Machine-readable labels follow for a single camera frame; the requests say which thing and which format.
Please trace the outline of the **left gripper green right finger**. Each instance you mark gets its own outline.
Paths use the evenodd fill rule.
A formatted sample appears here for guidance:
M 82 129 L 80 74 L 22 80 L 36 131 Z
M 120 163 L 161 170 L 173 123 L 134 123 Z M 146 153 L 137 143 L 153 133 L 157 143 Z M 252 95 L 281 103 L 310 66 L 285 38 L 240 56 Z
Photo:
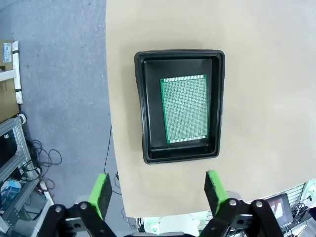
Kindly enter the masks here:
M 281 237 L 282 230 L 264 199 L 250 204 L 228 197 L 216 171 L 206 172 L 204 191 L 212 219 L 201 231 L 201 237 L 227 237 L 232 230 L 243 231 L 247 237 Z

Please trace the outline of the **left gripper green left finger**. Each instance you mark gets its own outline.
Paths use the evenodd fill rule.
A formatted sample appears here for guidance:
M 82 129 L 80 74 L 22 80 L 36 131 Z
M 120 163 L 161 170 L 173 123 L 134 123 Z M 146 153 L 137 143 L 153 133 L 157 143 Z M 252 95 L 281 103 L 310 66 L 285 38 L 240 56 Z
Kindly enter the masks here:
M 99 174 L 87 201 L 70 208 L 54 204 L 48 209 L 38 236 L 75 237 L 79 232 L 87 232 L 91 237 L 114 237 L 105 222 L 112 193 L 109 175 Z

